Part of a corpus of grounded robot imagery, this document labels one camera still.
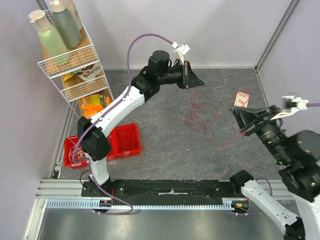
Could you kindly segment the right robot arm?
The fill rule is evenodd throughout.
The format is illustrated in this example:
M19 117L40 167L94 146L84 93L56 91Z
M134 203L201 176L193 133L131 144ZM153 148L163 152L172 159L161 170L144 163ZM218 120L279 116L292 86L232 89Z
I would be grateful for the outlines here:
M229 191L256 204L280 229L285 240L320 238L320 135L302 130L286 136L282 119L289 109L231 106L243 136L256 134L276 160L281 181L294 198L299 215L285 209L266 193L253 176L242 170L230 177Z

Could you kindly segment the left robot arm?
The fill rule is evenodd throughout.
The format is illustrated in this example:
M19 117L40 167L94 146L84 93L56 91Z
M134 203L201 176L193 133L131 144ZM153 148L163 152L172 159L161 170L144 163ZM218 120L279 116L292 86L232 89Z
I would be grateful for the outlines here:
M94 182L92 191L99 197L106 196L110 191L107 155L112 146L107 140L108 135L129 113L157 94L162 85L172 84L180 89L204 86L189 61L172 62L168 52L156 50L116 100L93 117L78 120L78 143L85 153L90 178Z

